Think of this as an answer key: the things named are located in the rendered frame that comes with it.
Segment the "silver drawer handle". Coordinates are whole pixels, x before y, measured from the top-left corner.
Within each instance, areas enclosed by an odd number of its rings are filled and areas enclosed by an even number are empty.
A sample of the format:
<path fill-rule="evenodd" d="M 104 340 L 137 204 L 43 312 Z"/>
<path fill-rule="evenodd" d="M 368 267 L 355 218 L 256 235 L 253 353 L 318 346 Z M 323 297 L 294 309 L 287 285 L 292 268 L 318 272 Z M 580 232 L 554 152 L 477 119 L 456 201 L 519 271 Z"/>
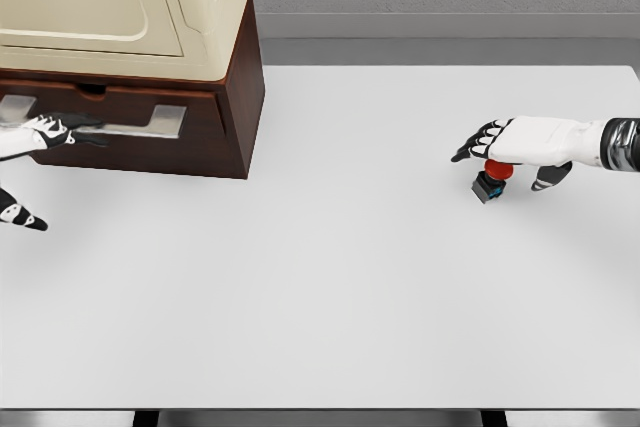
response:
<path fill-rule="evenodd" d="M 0 100 L 0 126 L 15 127 L 27 122 L 37 98 L 25 95 L 4 95 Z M 130 137 L 178 139 L 186 115 L 186 107 L 158 104 L 145 126 L 105 123 L 99 127 L 80 127 L 78 133 L 121 135 Z"/>

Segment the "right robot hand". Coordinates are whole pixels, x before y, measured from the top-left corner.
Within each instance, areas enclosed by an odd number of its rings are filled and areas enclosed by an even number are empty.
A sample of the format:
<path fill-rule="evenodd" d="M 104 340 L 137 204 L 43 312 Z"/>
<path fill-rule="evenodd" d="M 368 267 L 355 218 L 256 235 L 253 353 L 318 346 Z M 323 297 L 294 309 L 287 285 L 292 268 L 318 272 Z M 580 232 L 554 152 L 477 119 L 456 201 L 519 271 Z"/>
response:
<path fill-rule="evenodd" d="M 510 165 L 537 166 L 531 190 L 542 191 L 557 185 L 580 159 L 576 126 L 575 121 L 548 117 L 493 120 L 471 135 L 451 161 L 476 157 Z"/>

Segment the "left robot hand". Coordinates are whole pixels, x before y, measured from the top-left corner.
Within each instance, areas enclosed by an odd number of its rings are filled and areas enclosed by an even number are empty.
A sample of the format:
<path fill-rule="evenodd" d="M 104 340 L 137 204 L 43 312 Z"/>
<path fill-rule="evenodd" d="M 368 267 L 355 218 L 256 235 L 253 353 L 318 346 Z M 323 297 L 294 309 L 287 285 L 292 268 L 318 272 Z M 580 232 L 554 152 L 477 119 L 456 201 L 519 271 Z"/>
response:
<path fill-rule="evenodd" d="M 15 127 L 0 127 L 0 162 L 62 145 L 91 144 L 106 147 L 100 135 L 79 132 L 81 127 L 101 127 L 104 122 L 86 113 L 48 113 Z M 46 231 L 48 224 L 32 214 L 0 186 L 0 223 Z"/>

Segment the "brown cabinet with cream top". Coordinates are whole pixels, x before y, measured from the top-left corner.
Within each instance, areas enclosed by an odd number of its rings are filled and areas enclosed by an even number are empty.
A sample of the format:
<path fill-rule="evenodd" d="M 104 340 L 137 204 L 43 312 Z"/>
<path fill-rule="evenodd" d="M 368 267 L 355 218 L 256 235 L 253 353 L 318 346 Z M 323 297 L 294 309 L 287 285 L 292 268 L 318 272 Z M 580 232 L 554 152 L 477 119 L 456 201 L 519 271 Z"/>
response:
<path fill-rule="evenodd" d="M 265 84 L 253 0 L 0 0 L 0 80 L 212 92 L 249 173 Z"/>

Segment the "red button switch black base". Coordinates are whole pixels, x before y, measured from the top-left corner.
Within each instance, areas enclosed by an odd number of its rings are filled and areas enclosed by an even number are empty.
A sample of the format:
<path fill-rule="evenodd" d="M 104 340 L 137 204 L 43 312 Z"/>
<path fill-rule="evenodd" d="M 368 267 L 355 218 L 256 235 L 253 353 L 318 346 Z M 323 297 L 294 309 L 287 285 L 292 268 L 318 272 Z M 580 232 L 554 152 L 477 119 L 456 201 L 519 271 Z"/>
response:
<path fill-rule="evenodd" d="M 483 204 L 486 204 L 502 195 L 507 185 L 506 181 L 513 173 L 512 164 L 488 159 L 474 179 L 471 190 Z"/>

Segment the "brown cabinet drawer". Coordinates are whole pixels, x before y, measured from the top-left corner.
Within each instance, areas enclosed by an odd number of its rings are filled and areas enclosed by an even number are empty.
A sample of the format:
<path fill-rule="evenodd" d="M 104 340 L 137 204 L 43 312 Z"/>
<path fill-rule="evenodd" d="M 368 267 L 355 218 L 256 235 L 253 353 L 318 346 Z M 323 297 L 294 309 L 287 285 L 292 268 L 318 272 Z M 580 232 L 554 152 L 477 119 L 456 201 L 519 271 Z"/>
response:
<path fill-rule="evenodd" d="M 145 126 L 157 105 L 184 106 L 177 139 L 107 135 L 109 145 L 66 145 L 38 151 L 43 165 L 89 167 L 187 175 L 225 176 L 234 170 L 216 96 L 212 92 L 109 86 L 89 97 L 66 82 L 0 80 L 0 94 L 37 98 L 32 116 L 88 113 L 106 123 Z"/>

